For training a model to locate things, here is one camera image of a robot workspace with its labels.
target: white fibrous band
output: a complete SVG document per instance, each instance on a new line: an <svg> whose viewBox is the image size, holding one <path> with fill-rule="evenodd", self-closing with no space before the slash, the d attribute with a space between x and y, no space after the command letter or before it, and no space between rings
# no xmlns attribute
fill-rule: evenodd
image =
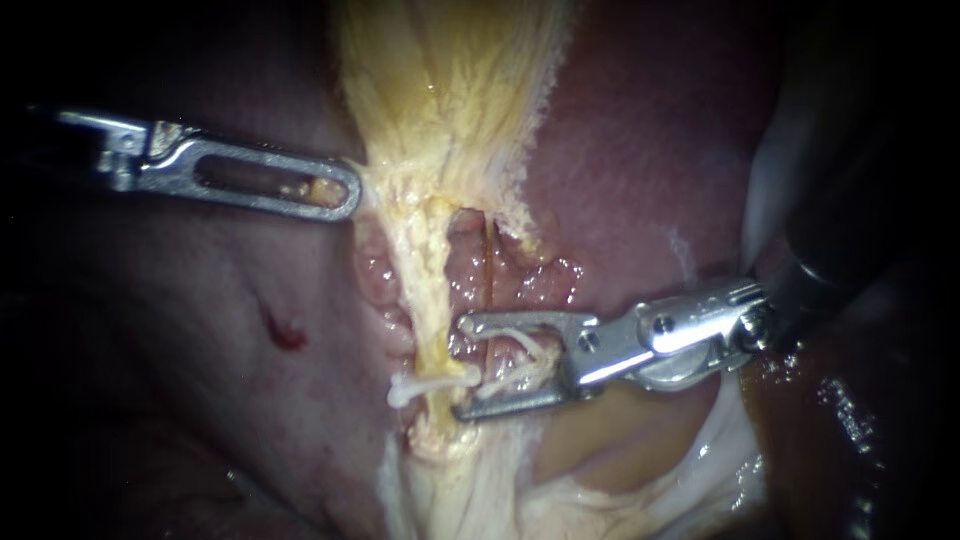
<svg viewBox="0 0 960 540"><path fill-rule="evenodd" d="M470 388L480 384L482 375L480 368L473 364L464 364L462 375L447 375L441 377L417 377L394 373L390 376L390 391L387 392L387 405L394 409L402 409L410 404L413 398L447 388Z"/></svg>
<svg viewBox="0 0 960 540"><path fill-rule="evenodd" d="M556 347L542 346L536 342L529 334L521 332L515 328L504 328L489 332L490 336L505 336L517 340L526 354L515 356L517 367L509 371L498 380L488 381L483 386L477 388L474 396L478 399L487 399L504 388L523 382L529 386L540 386L544 381L550 378L553 373L553 367L560 357L560 351ZM526 359L532 359L532 362L525 362Z"/></svg>

